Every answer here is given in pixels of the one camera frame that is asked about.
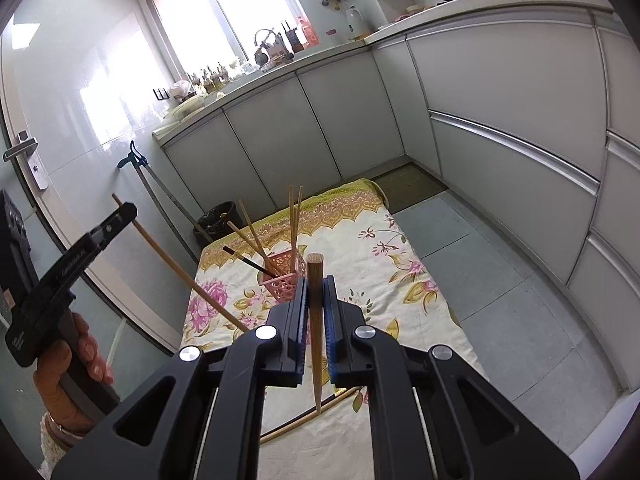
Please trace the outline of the black chopstick gold band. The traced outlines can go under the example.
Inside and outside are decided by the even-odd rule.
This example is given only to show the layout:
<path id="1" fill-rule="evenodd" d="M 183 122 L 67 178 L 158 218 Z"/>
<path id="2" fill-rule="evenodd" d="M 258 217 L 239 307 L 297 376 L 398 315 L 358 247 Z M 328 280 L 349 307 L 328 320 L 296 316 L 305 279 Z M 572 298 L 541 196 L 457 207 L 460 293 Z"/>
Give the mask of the black chopstick gold band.
<path id="1" fill-rule="evenodd" d="M 238 260 L 242 261 L 242 263 L 245 263 L 248 266 L 251 266 L 253 269 L 257 270 L 258 272 L 262 272 L 262 274 L 267 275 L 270 278 L 277 278 L 278 277 L 277 274 L 267 270 L 263 266 L 260 266 L 259 264 L 257 264 L 253 260 L 250 260 L 249 258 L 246 258 L 240 252 L 237 252 L 236 250 L 232 249 L 231 247 L 228 247 L 228 246 L 224 245 L 224 247 L 222 249 L 224 250 L 224 252 L 226 252 L 230 256 L 234 257 L 235 259 L 238 259 Z"/>

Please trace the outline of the white bowl on counter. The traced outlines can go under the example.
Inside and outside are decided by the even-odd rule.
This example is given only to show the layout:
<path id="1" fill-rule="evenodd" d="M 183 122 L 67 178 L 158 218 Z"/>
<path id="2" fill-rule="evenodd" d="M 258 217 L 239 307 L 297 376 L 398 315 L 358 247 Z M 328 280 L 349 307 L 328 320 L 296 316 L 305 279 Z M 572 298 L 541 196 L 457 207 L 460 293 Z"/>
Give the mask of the white bowl on counter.
<path id="1" fill-rule="evenodd" d="M 204 107 L 205 98 L 197 94 L 184 100 L 182 103 L 169 111 L 169 116 L 176 122 L 182 122 L 184 118 L 198 112 Z"/>

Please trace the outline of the kitchen window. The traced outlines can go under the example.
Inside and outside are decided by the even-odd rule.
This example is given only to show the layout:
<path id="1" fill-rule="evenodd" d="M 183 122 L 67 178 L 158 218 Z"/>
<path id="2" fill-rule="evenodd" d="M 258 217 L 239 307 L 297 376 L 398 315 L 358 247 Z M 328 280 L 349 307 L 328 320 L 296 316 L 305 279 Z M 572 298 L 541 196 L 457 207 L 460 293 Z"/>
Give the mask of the kitchen window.
<path id="1" fill-rule="evenodd" d="M 139 0 L 174 78 L 252 62 L 270 30 L 282 35 L 307 13 L 300 0 Z"/>

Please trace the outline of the pink perforated utensil holder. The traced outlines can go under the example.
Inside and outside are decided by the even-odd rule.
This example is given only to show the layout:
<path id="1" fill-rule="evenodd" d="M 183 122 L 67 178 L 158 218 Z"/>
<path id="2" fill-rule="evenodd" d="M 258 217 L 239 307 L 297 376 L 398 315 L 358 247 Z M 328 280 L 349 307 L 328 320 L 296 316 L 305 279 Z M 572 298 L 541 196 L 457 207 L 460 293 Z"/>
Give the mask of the pink perforated utensil holder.
<path id="1" fill-rule="evenodd" d="M 298 279 L 307 277 L 306 262 L 300 252 L 295 253 L 294 271 L 291 272 L 291 255 L 292 252 L 287 249 L 271 256 L 274 264 L 282 271 L 288 271 L 288 274 L 270 278 L 262 272 L 258 273 L 258 284 L 264 286 L 278 304 L 293 300 Z"/>

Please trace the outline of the black trash bin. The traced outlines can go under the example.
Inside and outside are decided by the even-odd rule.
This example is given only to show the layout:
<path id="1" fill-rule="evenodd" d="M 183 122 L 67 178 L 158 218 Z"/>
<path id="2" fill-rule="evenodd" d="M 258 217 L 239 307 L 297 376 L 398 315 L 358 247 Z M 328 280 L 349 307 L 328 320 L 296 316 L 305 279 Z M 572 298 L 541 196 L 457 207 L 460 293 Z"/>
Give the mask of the black trash bin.
<path id="1" fill-rule="evenodd" d="M 232 234 L 233 231 L 230 226 L 228 226 L 229 221 L 237 228 L 244 226 L 238 208 L 236 208 L 236 203 L 232 202 L 232 200 L 218 204 L 213 209 L 206 211 L 206 213 L 198 219 L 198 225 L 207 233 L 209 238 L 204 236 L 197 228 L 193 228 L 193 234 L 201 248 L 206 247 L 213 240 L 220 240 Z"/>

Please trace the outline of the floral tablecloth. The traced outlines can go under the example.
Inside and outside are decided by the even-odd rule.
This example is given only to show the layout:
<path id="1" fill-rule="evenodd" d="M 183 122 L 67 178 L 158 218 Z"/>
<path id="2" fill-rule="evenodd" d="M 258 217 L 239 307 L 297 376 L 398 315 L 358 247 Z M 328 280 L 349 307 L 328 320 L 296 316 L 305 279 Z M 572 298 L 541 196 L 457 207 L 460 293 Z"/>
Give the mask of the floral tablecloth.
<path id="1" fill-rule="evenodd" d="M 290 249 L 288 211 L 255 223 L 269 255 Z M 247 328 L 266 322 L 277 303 L 258 272 L 222 249 L 224 245 L 252 260 L 259 255 L 236 234 L 206 247 L 194 280 Z M 304 200 L 297 250 L 324 258 L 324 272 L 334 277 L 337 296 L 356 304 L 367 323 L 408 347 L 427 350 L 446 344 L 472 367 L 482 366 L 444 294 L 368 180 L 358 180 Z M 325 379 L 324 400 L 338 396 Z M 372 444 L 367 390 L 338 404 L 294 431 L 262 444 L 258 476 L 262 479 L 371 479 Z"/>

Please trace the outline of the white electric kettle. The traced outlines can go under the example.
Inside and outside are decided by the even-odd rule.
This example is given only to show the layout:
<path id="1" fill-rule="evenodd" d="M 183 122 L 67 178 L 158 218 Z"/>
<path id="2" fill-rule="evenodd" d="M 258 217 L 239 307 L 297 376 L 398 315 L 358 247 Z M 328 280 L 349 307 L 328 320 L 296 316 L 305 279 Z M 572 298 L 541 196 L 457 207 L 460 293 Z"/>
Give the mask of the white electric kettle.
<path id="1" fill-rule="evenodd" d="M 371 29 L 356 6 L 350 6 L 345 10 L 349 39 L 358 41 L 370 35 Z"/>

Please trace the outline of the blue handled mop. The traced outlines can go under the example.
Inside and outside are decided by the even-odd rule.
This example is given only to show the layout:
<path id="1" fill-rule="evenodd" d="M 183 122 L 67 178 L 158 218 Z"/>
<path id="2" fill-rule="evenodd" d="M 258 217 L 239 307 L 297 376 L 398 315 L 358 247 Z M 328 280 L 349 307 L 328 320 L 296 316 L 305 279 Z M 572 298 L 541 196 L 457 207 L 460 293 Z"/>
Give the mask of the blue handled mop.
<path id="1" fill-rule="evenodd" d="M 160 180 L 160 177 L 152 169 L 149 163 L 149 159 L 147 159 L 138 150 L 134 141 L 129 142 L 129 152 L 123 159 L 121 159 L 118 162 L 117 169 L 125 168 L 128 165 L 134 167 L 134 171 L 136 172 L 139 180 L 141 181 L 142 186 L 151 197 L 152 203 L 160 213 L 160 216 L 168 225 L 168 228 L 171 230 L 172 234 L 174 234 L 175 237 L 177 237 L 178 242 L 180 243 L 182 248 L 189 254 L 190 258 L 195 263 L 198 263 L 200 261 L 200 258 L 198 258 L 198 256 L 195 255 L 194 250 L 191 248 L 189 243 L 186 241 L 186 239 L 182 236 L 178 228 L 175 226 L 175 223 L 169 217 L 168 212 L 160 202 L 160 199 L 158 198 L 157 194 L 154 192 L 154 188 L 152 188 L 152 184 L 149 182 L 148 177 L 150 177 L 155 182 L 156 186 L 167 196 L 168 200 L 170 200 L 171 203 L 174 204 L 174 206 L 178 209 L 180 214 L 182 214 L 183 217 L 189 221 L 190 225 L 193 226 L 194 229 L 196 229 L 201 234 L 202 237 L 204 237 L 209 242 L 213 240 L 212 237 L 200 226 L 200 224 L 198 223 L 198 220 L 196 220 L 192 216 L 192 214 L 190 214 L 190 212 L 186 209 L 185 206 L 183 206 L 180 200 L 178 200 L 178 198 L 171 193 L 171 190 L 168 188 L 168 186 L 162 180 Z"/>

